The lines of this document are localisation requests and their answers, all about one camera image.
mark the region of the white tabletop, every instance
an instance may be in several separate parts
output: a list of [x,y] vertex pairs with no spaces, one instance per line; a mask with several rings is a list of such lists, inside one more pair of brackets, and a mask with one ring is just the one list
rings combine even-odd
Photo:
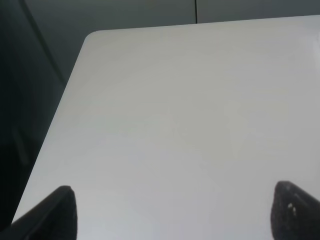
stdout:
[[320,199],[320,16],[98,31],[15,219],[60,185],[78,239],[271,240],[274,186]]

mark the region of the gray partition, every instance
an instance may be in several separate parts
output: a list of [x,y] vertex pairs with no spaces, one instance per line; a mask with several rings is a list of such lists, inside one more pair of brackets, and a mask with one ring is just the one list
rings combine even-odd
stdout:
[[198,23],[320,14],[320,0],[197,0]]
[[98,30],[196,22],[195,0],[23,0],[68,80],[85,37]]

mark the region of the black object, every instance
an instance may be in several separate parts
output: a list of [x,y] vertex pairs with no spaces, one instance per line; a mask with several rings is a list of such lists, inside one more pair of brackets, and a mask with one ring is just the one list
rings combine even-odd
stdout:
[[293,183],[279,181],[271,229],[275,240],[320,240],[320,202]]
[[75,193],[60,186],[0,233],[0,240],[75,240],[78,216]]

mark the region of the white table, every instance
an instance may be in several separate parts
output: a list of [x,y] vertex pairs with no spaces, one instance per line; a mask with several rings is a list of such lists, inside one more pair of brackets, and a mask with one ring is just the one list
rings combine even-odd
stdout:
[[60,185],[78,239],[271,240],[274,186],[320,199],[320,16],[98,31],[15,219]]

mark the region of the gray cabinet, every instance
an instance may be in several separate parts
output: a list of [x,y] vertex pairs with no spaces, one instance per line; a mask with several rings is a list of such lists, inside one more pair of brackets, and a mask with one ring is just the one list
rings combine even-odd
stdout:
[[319,0],[197,0],[198,23],[320,14]]
[[195,0],[24,0],[67,80],[85,37],[98,30],[196,22]]

